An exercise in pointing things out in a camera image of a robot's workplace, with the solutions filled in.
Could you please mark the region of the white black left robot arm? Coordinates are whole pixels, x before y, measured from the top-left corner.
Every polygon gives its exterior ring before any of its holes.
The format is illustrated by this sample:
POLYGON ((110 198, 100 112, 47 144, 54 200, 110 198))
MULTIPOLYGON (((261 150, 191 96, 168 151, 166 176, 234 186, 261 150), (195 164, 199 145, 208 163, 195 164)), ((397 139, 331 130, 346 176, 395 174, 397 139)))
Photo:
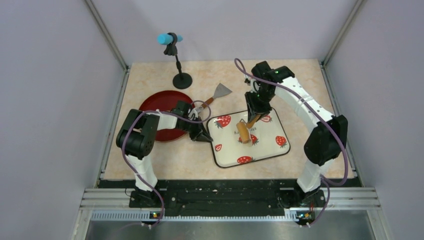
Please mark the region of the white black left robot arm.
POLYGON ((131 197, 143 207, 161 204, 151 152, 158 131, 174 129, 188 133, 194 142, 213 141, 192 105, 181 100, 168 112, 131 109, 116 137, 115 144, 135 176, 135 190, 131 197))

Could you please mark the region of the black microphone stand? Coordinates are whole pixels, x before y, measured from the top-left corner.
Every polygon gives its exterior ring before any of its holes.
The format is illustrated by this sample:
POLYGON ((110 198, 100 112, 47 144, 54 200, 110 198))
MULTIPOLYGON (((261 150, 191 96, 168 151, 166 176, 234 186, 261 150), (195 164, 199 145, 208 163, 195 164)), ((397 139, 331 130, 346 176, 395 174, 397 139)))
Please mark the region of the black microphone stand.
POLYGON ((173 86, 180 90, 189 88, 193 83, 193 79, 190 74, 183 72, 182 70, 182 64, 178 57, 177 42, 173 42, 165 46, 166 48, 163 53, 167 56, 175 57, 176 68, 178 71, 178 73, 173 77, 173 86))

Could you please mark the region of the dark red round plate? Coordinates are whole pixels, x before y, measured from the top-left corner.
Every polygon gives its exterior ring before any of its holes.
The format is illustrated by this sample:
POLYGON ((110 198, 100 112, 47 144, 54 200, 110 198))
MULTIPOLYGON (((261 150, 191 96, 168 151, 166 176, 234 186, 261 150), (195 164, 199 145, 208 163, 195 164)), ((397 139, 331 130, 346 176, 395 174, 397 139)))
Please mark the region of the dark red round plate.
MULTIPOLYGON (((164 90, 149 96, 139 107, 140 111, 161 110, 170 112, 177 106, 178 101, 192 103, 193 100, 183 92, 164 90)), ((179 129, 158 130, 155 140, 157 142, 171 142, 183 137, 186 132, 179 129)))

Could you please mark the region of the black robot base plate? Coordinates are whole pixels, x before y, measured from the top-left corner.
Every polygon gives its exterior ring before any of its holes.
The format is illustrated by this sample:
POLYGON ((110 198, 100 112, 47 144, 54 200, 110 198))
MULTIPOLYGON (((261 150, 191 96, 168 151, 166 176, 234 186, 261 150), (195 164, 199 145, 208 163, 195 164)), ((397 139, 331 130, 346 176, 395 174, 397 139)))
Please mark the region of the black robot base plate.
POLYGON ((131 193, 134 180, 101 180, 84 200, 96 207, 159 209, 166 217, 282 217, 290 207, 322 207, 324 186, 304 200, 293 199, 294 179, 159 180, 158 206, 141 206, 131 193))

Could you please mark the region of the blue toy microphone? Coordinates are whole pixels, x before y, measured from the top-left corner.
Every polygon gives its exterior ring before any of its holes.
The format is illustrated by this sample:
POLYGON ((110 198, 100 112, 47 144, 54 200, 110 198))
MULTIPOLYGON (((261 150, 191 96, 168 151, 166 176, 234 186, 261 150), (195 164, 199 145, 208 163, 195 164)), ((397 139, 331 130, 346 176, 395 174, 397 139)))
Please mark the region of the blue toy microphone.
POLYGON ((156 40, 158 44, 160 45, 169 45, 174 42, 176 43, 181 42, 183 40, 183 37, 179 34, 174 34, 170 32, 170 33, 162 33, 158 35, 156 40))

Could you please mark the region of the wooden dough roller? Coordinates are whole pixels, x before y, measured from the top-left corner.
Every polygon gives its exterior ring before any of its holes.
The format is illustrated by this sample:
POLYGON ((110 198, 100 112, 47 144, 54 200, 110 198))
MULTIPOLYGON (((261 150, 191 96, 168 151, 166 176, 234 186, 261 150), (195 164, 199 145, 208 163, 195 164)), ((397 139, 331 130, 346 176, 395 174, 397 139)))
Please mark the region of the wooden dough roller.
POLYGON ((242 144, 247 144, 251 141, 250 137, 250 129, 247 128, 247 122, 242 118, 237 124, 236 124, 237 131, 239 133, 239 137, 241 139, 242 144))

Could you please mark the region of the aluminium frame rail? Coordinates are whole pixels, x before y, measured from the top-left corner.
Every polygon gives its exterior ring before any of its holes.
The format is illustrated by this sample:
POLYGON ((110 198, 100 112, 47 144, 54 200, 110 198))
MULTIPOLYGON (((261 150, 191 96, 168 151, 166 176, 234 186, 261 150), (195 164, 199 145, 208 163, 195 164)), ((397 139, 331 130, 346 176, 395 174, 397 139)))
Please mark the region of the aluminium frame rail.
POLYGON ((324 190, 313 207, 283 208, 270 189, 163 190, 165 209, 124 188, 85 190, 74 240, 391 240, 375 189, 324 190))

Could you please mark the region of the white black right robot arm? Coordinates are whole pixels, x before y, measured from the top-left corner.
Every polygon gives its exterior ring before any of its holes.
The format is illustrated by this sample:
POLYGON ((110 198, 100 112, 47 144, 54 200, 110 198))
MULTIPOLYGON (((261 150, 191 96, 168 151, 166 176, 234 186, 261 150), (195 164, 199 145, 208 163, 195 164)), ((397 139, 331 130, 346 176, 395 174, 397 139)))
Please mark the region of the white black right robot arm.
POLYGON ((273 69, 267 61, 262 61, 252 68, 249 77, 251 90, 245 93, 248 129, 271 112, 271 100, 279 97, 294 110, 309 132, 303 147, 307 161, 292 194, 297 205, 307 206, 333 160, 340 154, 345 161, 348 160, 348 120, 323 108, 287 66, 273 69))

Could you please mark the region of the white strawberry print tray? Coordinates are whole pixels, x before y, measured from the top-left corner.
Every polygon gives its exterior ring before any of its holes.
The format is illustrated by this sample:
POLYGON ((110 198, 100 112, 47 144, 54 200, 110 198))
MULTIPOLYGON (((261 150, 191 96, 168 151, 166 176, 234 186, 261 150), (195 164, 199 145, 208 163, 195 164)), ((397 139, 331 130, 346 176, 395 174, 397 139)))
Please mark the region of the white strawberry print tray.
POLYGON ((240 125, 247 120, 246 110, 220 115, 207 121, 212 137, 215 164, 231 168, 286 155, 291 145, 275 109, 258 120, 252 128, 240 125))

